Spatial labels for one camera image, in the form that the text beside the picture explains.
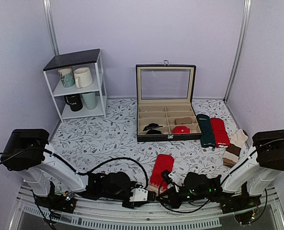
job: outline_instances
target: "black display box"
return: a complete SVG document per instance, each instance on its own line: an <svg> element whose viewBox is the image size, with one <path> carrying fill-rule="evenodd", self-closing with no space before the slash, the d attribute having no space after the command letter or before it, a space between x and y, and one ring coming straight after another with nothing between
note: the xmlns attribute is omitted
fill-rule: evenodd
<svg viewBox="0 0 284 230"><path fill-rule="evenodd" d="M201 138L192 107L196 66L194 65L136 65L137 141L175 141ZM189 117L188 134L173 134L175 119ZM162 134L146 134L150 123Z"/></svg>

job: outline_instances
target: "purple wall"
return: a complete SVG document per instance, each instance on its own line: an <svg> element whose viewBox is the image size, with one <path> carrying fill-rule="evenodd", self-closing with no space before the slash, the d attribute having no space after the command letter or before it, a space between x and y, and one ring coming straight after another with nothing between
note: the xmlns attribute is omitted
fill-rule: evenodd
<svg viewBox="0 0 284 230"><path fill-rule="evenodd" d="M252 1L229 106L250 137L258 131L284 129L284 1ZM284 172L275 187L284 209Z"/></svg>
<svg viewBox="0 0 284 230"><path fill-rule="evenodd" d="M53 57L42 1L0 1L0 151L15 128L58 122L42 69ZM5 230L21 178L0 166L0 230Z"/></svg>
<svg viewBox="0 0 284 230"><path fill-rule="evenodd" d="M244 1L54 0L60 53L103 50L109 96L136 97L136 64L197 66L195 98L223 98Z"/></svg>

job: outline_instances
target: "cable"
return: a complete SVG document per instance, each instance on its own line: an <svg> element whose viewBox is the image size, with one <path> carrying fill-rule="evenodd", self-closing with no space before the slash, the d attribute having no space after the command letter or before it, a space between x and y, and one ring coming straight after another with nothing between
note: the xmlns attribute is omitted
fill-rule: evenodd
<svg viewBox="0 0 284 230"><path fill-rule="evenodd" d="M87 175L88 173L92 173L92 172L95 171L96 169L100 168L100 167L103 166L104 164L109 163L109 162L111 162L111 161L117 161L117 160L128 160L128 161L133 161L134 163L136 163L136 164L142 169L142 171L143 171L143 173L144 173L145 181L146 181L145 188L148 187L148 176L147 176L146 170L144 169L144 167L143 167L138 161L136 161L136 160L134 160L134 159L131 159L131 158L129 158L129 157L117 157L117 158L112 158L112 159L109 159L109 160L107 160L107 161L104 161L104 162L100 163L99 165L97 165L96 167L92 168L92 169L91 169L90 171L88 171L88 172L84 172L84 173L81 173L81 172L79 173L79 172L78 172L78 174L81 175L81 176L85 176L85 175Z"/></svg>
<svg viewBox="0 0 284 230"><path fill-rule="evenodd" d="M269 144L272 144L272 143L277 142L277 141L280 141L280 140L284 140L284 138L280 138L280 139L276 139L276 140L271 140L271 141L265 143L264 145L259 146L258 148L256 148L256 149L249 155L249 158L250 158L254 153L256 153L258 150L260 150L261 148L263 148L264 146L267 146L267 145L269 145ZM243 161L238 167L236 167L232 172L230 172L230 173L223 179L223 181L222 181L222 183L220 184L220 186L223 185L223 183L226 181L226 179L227 179L233 172L235 172L238 168L240 168L243 164L245 164L245 163L249 160L249 158L246 158L245 161Z"/></svg>
<svg viewBox="0 0 284 230"><path fill-rule="evenodd" d="M263 213L265 212L265 209L266 209L266 206L267 206L267 200L268 200L268 196L267 196L267 190L266 189L264 189L264 191L265 191L265 195L266 195L266 197L265 197L265 205L264 205L264 208L263 208L263 210L262 210L262 213L261 214L259 214L255 219L253 219L253 218L250 218L250 219L248 219L247 220L247 222L245 222L245 223L240 223L240 221L239 220L236 220L236 218L235 218L235 220L238 222L238 223L240 223L240 225L241 226L245 226L245 225L250 225L250 224L252 224L252 223L254 223L254 222L256 222L258 219L260 219L261 218L261 216L263 215Z"/></svg>
<svg viewBox="0 0 284 230"><path fill-rule="evenodd" d="M20 152L18 152L18 153L15 153L14 155L10 156L9 158L7 158L7 159L5 159L5 160L3 160L3 161L0 161L0 165L3 164L4 162L7 162L7 161L11 160L12 158L18 156L19 154L22 154L23 152L30 151L30 150L33 150L33 149L35 149L35 150L36 150L36 149L38 149L38 150L43 150L43 149L40 148L40 147L30 147L30 148L24 149L24 150L22 150L22 151L20 151Z"/></svg>
<svg viewBox="0 0 284 230"><path fill-rule="evenodd" d="M11 160L12 158L18 156L19 154L22 154L22 153L24 153L24 152L26 152L26 151L33 150L33 149L35 149L35 150L36 150L36 149L37 149L37 150L43 150L43 149L40 148L40 147L30 147L30 148L24 149L24 150L22 150L22 151L20 151L20 152L18 152L18 153L15 153L14 155L10 156L9 158L5 159L4 161L0 161L0 165L3 164L3 163L6 162L6 161L9 161L9 160ZM99 165L97 165L96 167L94 167L93 169L91 169L90 171L83 173L83 172L78 172L78 171L77 171L73 166L71 166L66 160L64 160L64 159L63 159L62 157L60 157L59 155L53 153L52 151L49 151L49 150L47 150L47 149L44 149L43 151L49 153L50 155L52 155L52 156L56 157L57 159L59 159L60 161L62 161L62 162L63 162L64 164L66 164L74 173L77 173L77 174L80 175L80 176L85 176L85 175L87 175L88 173L91 173L91 172L95 171L96 169L100 168L100 167L103 166L104 164L109 163L109 162L111 162L111 161L117 161L117 160L133 161L134 163L136 163L136 164L142 169L142 171L143 171L143 173L144 173L144 176L145 176L145 181L146 181L145 188L148 187L148 176L147 176L147 172L146 172L145 168L144 168L138 161L136 161L136 160L134 160L134 159L131 159L131 158L129 158L129 157L117 157L117 158L109 159L109 160L107 160L107 161L104 161L104 162L100 163Z"/></svg>
<svg viewBox="0 0 284 230"><path fill-rule="evenodd" d="M162 186L163 183L164 183L164 180L162 181L162 183L160 184L159 189L158 189L159 202L160 202L160 204L161 204L163 207L165 207L165 208L166 208L167 210L169 210L169 211L176 212L176 213L183 213L183 214L193 213L193 212L196 212L196 211L200 210L203 206L205 206L206 204L208 204L208 201L209 201L209 200L207 200L207 201L206 201L203 205L201 205L199 208L197 208L197 209L195 209L195 210L193 210L193 211L188 211L188 212L180 212L180 211L173 210L173 209L171 209L171 208L169 208L169 207L166 207L165 204L162 202L162 200L161 200L161 198L160 198L160 189L161 189L161 186Z"/></svg>
<svg viewBox="0 0 284 230"><path fill-rule="evenodd" d="M194 202L194 201L189 201L188 203L189 203L190 205L192 205L192 206L195 206L195 207L200 207L200 206L202 206L202 205L194 205L194 204L192 204L192 202Z"/></svg>
<svg viewBox="0 0 284 230"><path fill-rule="evenodd" d="M184 188L184 186L177 185L175 182L171 182L173 186L177 186L178 188Z"/></svg>
<svg viewBox="0 0 284 230"><path fill-rule="evenodd" d="M34 194L34 192L32 191L32 194L33 194L33 198L34 198L34 203L35 203L35 205L37 206L37 208L38 208L38 210L40 211L40 213L42 214L42 216L43 216L43 218L44 218L44 220L45 220L45 223L46 224L48 224L49 225L49 227L52 229L52 230L57 230L54 226L53 226L53 224L52 224L52 220L51 220L51 217L50 217L50 221L46 218L46 216L45 216L45 214L43 213L43 211L41 210L41 208L39 207L39 205L37 204L37 202L36 202L36 197L35 197L35 194Z"/></svg>

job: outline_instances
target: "black shelf top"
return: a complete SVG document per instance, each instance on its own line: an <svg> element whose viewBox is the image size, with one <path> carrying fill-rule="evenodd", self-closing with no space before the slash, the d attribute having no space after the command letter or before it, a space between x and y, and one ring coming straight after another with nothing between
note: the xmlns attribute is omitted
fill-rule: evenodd
<svg viewBox="0 0 284 230"><path fill-rule="evenodd" d="M75 53L54 56L43 71L95 63L98 60L100 49L91 49Z"/></svg>

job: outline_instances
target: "white floral mat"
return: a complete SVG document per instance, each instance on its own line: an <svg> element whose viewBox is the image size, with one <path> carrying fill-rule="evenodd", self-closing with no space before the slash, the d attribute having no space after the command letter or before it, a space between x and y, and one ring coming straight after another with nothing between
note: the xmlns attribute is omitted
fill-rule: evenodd
<svg viewBox="0 0 284 230"><path fill-rule="evenodd" d="M194 100L196 114L221 118L229 136L237 126L222 100ZM224 148L202 148L200 140L140 142L136 141L135 99L109 99L107 117L87 117L65 120L60 124L51 143L80 172L87 172L99 163L116 157L130 157L139 161L150 178L158 154L169 154L174 159L173 170L182 178L188 172L216 177L226 168L222 165ZM131 180L145 185L142 170L131 161L113 161L95 172L123 171ZM55 181L56 192L67 188Z"/></svg>

